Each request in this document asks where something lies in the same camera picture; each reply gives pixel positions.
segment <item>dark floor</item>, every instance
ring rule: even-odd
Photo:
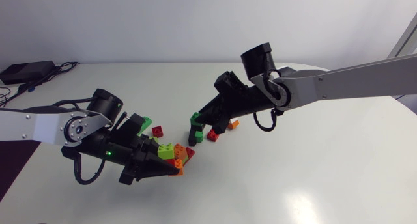
[[[0,141],[0,201],[39,144],[36,141]]]

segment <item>stud on lego brick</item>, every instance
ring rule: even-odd
[[[195,130],[190,130],[188,135],[188,146],[195,146],[197,144],[197,139],[195,139]]]
[[[149,137],[149,139],[150,139],[150,140],[154,139],[157,143],[159,143],[159,142],[158,142],[158,137]]]
[[[145,119],[145,121],[142,124],[141,130],[139,131],[139,133],[137,133],[137,136],[140,136],[141,133],[144,132],[146,128],[148,128],[152,124],[152,119],[150,119],[149,117],[143,117],[143,118]]]
[[[194,126],[200,126],[200,127],[203,127],[203,124],[198,123],[198,122],[196,122],[196,121],[195,121],[195,119],[196,119],[198,116],[200,116],[200,113],[194,113],[194,114],[191,116],[191,118],[190,118],[190,123],[191,123],[191,125],[194,125]]]
[[[185,163],[188,160],[187,150],[185,147],[177,143],[174,146],[174,157],[175,159],[181,159]]]
[[[179,169],[180,171],[176,175],[168,175],[168,176],[180,176],[180,175],[182,175],[183,174],[183,172],[182,172],[182,160],[181,159],[175,160],[174,166],[175,166],[175,168]]]
[[[186,148],[187,151],[187,156],[188,156],[188,160],[186,162],[184,162],[184,165],[190,161],[190,159],[194,156],[195,152],[194,150],[192,150],[191,148],[187,147]]]
[[[235,129],[239,125],[239,120],[237,118],[230,119],[227,127],[231,130]]]
[[[214,130],[211,129],[207,134],[207,139],[210,139],[213,142],[216,142],[217,138],[219,138],[219,135],[214,133]]]
[[[203,142],[203,132],[196,131],[195,132],[195,140],[197,141],[197,143]]]
[[[157,126],[152,128],[152,134],[154,137],[162,137],[164,136],[164,133],[162,132],[162,127]]]
[[[173,159],[174,156],[174,146],[170,145],[159,145],[158,156],[163,160]]]

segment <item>white wall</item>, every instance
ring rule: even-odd
[[[341,68],[384,59],[416,0],[0,0],[0,67],[240,61],[263,42],[276,61]]]

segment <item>orange lego brick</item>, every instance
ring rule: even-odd
[[[188,160],[188,155],[185,147],[177,143],[174,146],[174,157],[175,159],[181,159],[183,162],[186,162],[186,160]]]
[[[180,175],[183,175],[183,172],[182,172],[182,160],[181,159],[175,160],[174,166],[175,166],[175,168],[179,169],[180,171],[176,175],[168,175],[168,176],[180,176]]]
[[[234,122],[230,122],[227,125],[227,127],[232,130],[232,129],[235,129],[238,125],[239,125],[239,120],[235,120]]]

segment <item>red lego brick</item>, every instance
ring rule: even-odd
[[[175,166],[175,159],[168,159],[168,160],[164,160],[164,161],[166,161],[166,162],[170,163],[171,165]]]
[[[217,138],[219,138],[219,135],[214,133],[214,130],[211,129],[207,134],[207,139],[210,139],[213,142],[216,142]]]
[[[157,126],[152,128],[152,134],[154,137],[162,137],[164,136],[164,133],[162,132],[162,127]]]
[[[185,149],[187,150],[188,160],[184,163],[184,165],[187,164],[190,161],[191,157],[193,157],[195,154],[194,150],[192,150],[191,148],[187,147]]]

